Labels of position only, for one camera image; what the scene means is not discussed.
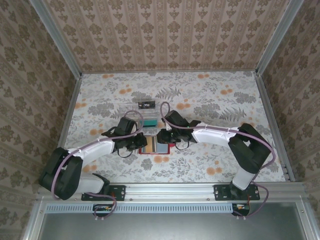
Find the gray leaf pattern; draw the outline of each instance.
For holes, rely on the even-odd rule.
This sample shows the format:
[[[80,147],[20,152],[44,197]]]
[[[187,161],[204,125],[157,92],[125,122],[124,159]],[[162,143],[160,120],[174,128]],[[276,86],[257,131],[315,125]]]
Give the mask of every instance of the gray leaf pattern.
[[[245,87],[238,88],[240,83]],[[74,148],[93,141],[118,125],[129,104],[141,100],[155,100],[158,111],[158,126],[144,129],[146,135],[156,135],[165,127],[159,106],[168,101],[171,109],[188,121],[200,120],[221,127],[248,123],[272,144],[264,108],[258,99],[252,72],[84,74],[65,146]],[[11,136],[9,129],[6,136],[11,141],[17,138]],[[181,149],[186,146],[183,142],[178,145]],[[141,155],[134,151],[128,158],[121,158],[115,152],[84,166],[83,171],[98,173],[113,183],[207,183],[229,182],[238,168],[229,149],[192,143],[186,150],[172,147],[170,154],[164,155]],[[257,177],[260,182],[284,180],[278,159]],[[24,178],[15,182],[28,183]]]

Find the floral tablecloth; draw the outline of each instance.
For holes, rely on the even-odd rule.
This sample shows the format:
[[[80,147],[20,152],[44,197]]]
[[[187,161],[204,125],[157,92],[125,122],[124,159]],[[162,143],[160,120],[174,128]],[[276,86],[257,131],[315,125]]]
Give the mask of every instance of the floral tablecloth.
[[[188,121],[222,127],[249,123],[274,146],[254,73],[213,71],[84,74],[65,147],[93,141],[118,124],[123,104],[148,99],[170,102],[171,109]],[[163,127],[160,122],[157,129],[144,133],[156,135]],[[193,143],[186,150],[173,147],[169,155],[105,155],[83,171],[99,173],[113,183],[207,183],[229,182],[238,167],[229,149]],[[278,158],[256,180],[285,181]]]

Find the patterned wall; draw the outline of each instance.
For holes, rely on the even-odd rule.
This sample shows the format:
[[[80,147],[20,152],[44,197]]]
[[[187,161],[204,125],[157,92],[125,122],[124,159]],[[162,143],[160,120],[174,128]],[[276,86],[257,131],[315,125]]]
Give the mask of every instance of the patterned wall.
[[[320,219],[320,2],[304,1],[263,73],[292,168]]]
[[[0,1],[0,239],[19,239],[75,79],[27,0]]]
[[[83,72],[255,69],[289,0],[45,0]]]

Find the floral wallpaper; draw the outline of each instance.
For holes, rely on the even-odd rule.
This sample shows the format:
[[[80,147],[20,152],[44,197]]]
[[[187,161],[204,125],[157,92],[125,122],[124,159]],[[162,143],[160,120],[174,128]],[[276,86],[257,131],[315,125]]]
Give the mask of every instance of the floral wallpaper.
[[[262,78],[295,176],[320,223],[319,3],[303,2]]]
[[[26,0],[0,1],[0,239],[19,239],[75,78]]]
[[[118,125],[126,106],[140,100],[171,104],[188,121],[239,127],[249,123],[274,145],[254,72],[160,72],[84,74],[70,128],[67,148],[87,144]],[[144,130],[156,135],[165,125]],[[178,144],[183,149],[186,143]],[[113,183],[208,183],[229,182],[238,170],[231,150],[207,143],[191,143],[186,150],[170,149],[166,155],[128,158],[108,154],[87,166],[84,172],[99,173]],[[285,181],[279,159],[262,170],[257,181]]]
[[[84,73],[255,69],[289,0],[45,0]]]

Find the cable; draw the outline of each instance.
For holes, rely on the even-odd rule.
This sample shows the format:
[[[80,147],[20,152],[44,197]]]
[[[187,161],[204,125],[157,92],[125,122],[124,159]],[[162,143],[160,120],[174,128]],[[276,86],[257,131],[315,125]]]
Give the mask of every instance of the cable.
[[[132,154],[132,152],[133,152],[133,151],[131,151],[128,156],[121,156],[120,153],[119,153],[119,149],[118,149],[118,151],[117,151],[118,156],[119,156],[120,158],[123,158],[123,159],[126,159],[126,158],[130,157],[131,154]]]
[[[187,145],[185,148],[182,148],[182,149],[178,148],[176,143],[174,144],[174,146],[175,146],[175,148],[178,149],[179,151],[182,151],[182,150],[186,150],[186,149],[189,147],[189,144],[190,144],[190,142],[188,141],[188,145]]]
[[[56,187],[56,183],[57,183],[57,179],[58,179],[58,176],[59,176],[59,173],[61,172],[61,169],[63,168],[63,166],[65,165],[65,163],[68,161],[68,159],[73,156],[74,154],[78,153],[78,152],[81,152],[85,149],[87,149],[88,147],[94,145],[94,144],[97,144],[97,143],[103,143],[103,142],[107,142],[109,140],[114,140],[114,139],[125,139],[125,138],[129,138],[129,137],[132,137],[138,133],[140,133],[142,131],[142,128],[144,127],[144,117],[142,116],[142,114],[138,111],[135,111],[135,110],[129,110],[127,111],[124,116],[126,116],[128,113],[137,113],[140,117],[140,121],[142,122],[140,128],[133,132],[133,133],[130,133],[129,135],[124,135],[124,136],[113,136],[113,137],[105,137],[105,138],[101,138],[101,139],[97,139],[93,142],[90,142],[82,147],[79,147],[77,150],[71,152],[69,155],[67,155],[61,162],[61,164],[59,165],[58,169],[56,170],[55,172],[55,175],[54,175],[54,178],[53,178],[53,181],[52,181],[52,185],[51,185],[51,195],[53,197],[53,199],[55,200],[59,200],[60,198],[59,197],[56,197],[55,195],[55,187]]]
[[[186,130],[189,130],[189,129],[203,129],[204,127],[203,126],[191,126],[191,127],[185,127],[185,126],[177,126],[177,125],[174,125],[172,124],[171,122],[169,122],[166,118],[165,118],[165,115],[162,111],[162,108],[163,108],[163,105],[164,104],[167,104],[168,106],[168,112],[170,112],[170,104],[167,102],[167,101],[164,101],[163,103],[161,103],[160,105],[160,114],[161,114],[161,117],[162,119],[165,121],[165,123],[167,123],[168,125],[174,127],[174,128],[177,128],[177,129],[186,129]],[[276,160],[276,153],[274,151],[274,149],[269,145],[269,143],[267,143],[266,141],[263,141],[261,140],[260,138],[256,137],[256,136],[253,136],[253,135],[250,135],[248,133],[245,133],[245,132],[241,132],[241,131],[237,131],[237,130],[233,130],[233,129],[229,129],[229,128],[226,128],[226,127],[217,127],[217,126],[207,126],[206,129],[212,129],[212,130],[217,130],[217,131],[222,131],[222,132],[230,132],[230,133],[235,133],[235,134],[239,134],[239,135],[242,135],[242,136],[245,136],[247,138],[251,138],[253,140],[256,140],[258,141],[259,143],[263,144],[266,148],[268,148],[272,154],[272,160],[269,161],[268,163],[266,163],[265,165],[263,165],[261,167],[261,169],[264,169],[268,166],[270,166],[271,164],[273,164]],[[248,217],[251,217],[255,214],[257,214],[260,209],[266,204],[267,200],[268,200],[268,197],[269,197],[269,191],[268,189],[265,187],[265,186],[262,186],[260,184],[257,184],[254,182],[254,180],[256,179],[256,177],[258,176],[259,172],[254,176],[254,178],[252,179],[252,183],[254,185],[256,185],[257,187],[259,188],[262,188],[266,191],[266,196],[265,196],[265,199],[263,200],[262,204],[260,205],[260,207],[253,213],[247,215],[246,217],[245,216],[242,216],[242,214],[240,214],[239,212],[237,211],[234,211],[236,214],[238,214],[239,216],[242,216],[244,219],[245,218],[248,218]]]
[[[86,194],[90,195],[90,196],[93,196],[93,197],[102,197],[102,198],[108,198],[108,199],[111,199],[113,200],[113,208],[111,209],[111,211],[108,213],[107,216],[104,216],[104,217],[101,217],[101,219],[106,219],[106,218],[109,218],[113,213],[114,211],[116,210],[117,208],[117,200],[114,196],[110,196],[110,195],[104,195],[104,194],[95,194],[95,193],[92,193],[92,192],[87,192]],[[94,212],[93,212],[93,215],[95,216],[95,219],[97,220],[99,217],[97,216],[97,210],[98,209],[101,209],[101,208],[104,208],[104,206],[99,206],[99,207],[96,207],[94,209]]]

